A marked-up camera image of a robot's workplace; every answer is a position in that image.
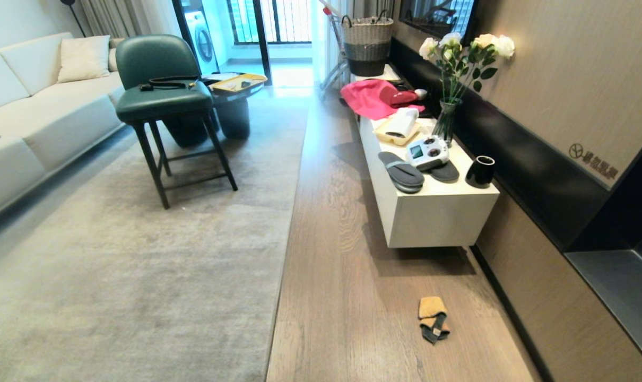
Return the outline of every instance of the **balcony railing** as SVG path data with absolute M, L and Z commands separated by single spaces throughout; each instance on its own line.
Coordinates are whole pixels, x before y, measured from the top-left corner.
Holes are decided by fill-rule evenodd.
M 260 0 L 270 44 L 311 42 L 311 8 L 305 0 Z M 259 42 L 253 0 L 227 0 L 235 44 Z

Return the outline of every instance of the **shopping cart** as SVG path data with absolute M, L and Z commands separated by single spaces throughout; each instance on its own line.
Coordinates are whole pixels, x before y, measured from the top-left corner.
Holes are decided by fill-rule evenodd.
M 346 73 L 349 68 L 347 63 L 347 54 L 345 53 L 345 44 L 343 43 L 342 38 L 342 17 L 338 14 L 336 10 L 329 9 L 329 5 L 324 3 L 324 14 L 328 15 L 328 22 L 335 32 L 335 39 L 337 41 L 337 65 L 328 73 L 326 79 L 321 83 L 321 100 L 326 99 L 326 93 L 335 82 L 339 83 L 339 87 L 342 88 L 344 85 L 345 79 L 347 77 Z

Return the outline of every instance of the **chair seat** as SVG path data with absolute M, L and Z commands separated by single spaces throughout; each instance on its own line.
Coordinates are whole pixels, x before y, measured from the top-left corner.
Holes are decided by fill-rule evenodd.
M 192 81 L 181 81 L 186 84 Z M 116 105 L 116 114 L 125 123 L 158 120 L 173 114 L 208 111 L 212 95 L 202 82 L 192 89 L 160 89 L 142 92 L 138 88 L 125 90 Z

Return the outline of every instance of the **woven basket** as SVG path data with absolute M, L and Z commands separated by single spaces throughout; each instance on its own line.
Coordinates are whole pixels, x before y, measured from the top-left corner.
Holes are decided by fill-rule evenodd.
M 350 72 L 364 77 L 382 75 L 389 56 L 393 25 L 394 20 L 387 17 L 352 20 L 345 16 L 342 19 Z

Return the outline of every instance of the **flower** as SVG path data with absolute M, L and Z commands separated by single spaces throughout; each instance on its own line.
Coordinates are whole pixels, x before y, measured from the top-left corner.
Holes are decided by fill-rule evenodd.
M 418 53 L 420 53 L 420 56 L 424 60 L 429 60 L 430 58 L 432 58 L 433 50 L 436 47 L 437 41 L 435 41 L 435 39 L 433 39 L 432 37 L 427 37 L 420 46 L 420 50 L 418 51 Z
M 498 56 L 510 58 L 515 53 L 515 42 L 510 37 L 501 34 L 493 41 L 493 46 L 496 47 Z
M 479 48 L 486 48 L 486 46 L 490 45 L 493 43 L 494 40 L 498 39 L 498 37 L 493 36 L 490 33 L 482 34 L 481 36 L 477 37 L 472 41 L 472 44 L 478 45 Z
M 444 38 L 441 39 L 439 42 L 439 48 L 443 48 L 444 46 L 456 46 L 460 45 L 460 40 L 462 39 L 462 36 L 460 36 L 460 33 L 458 32 L 452 32 L 444 36 Z

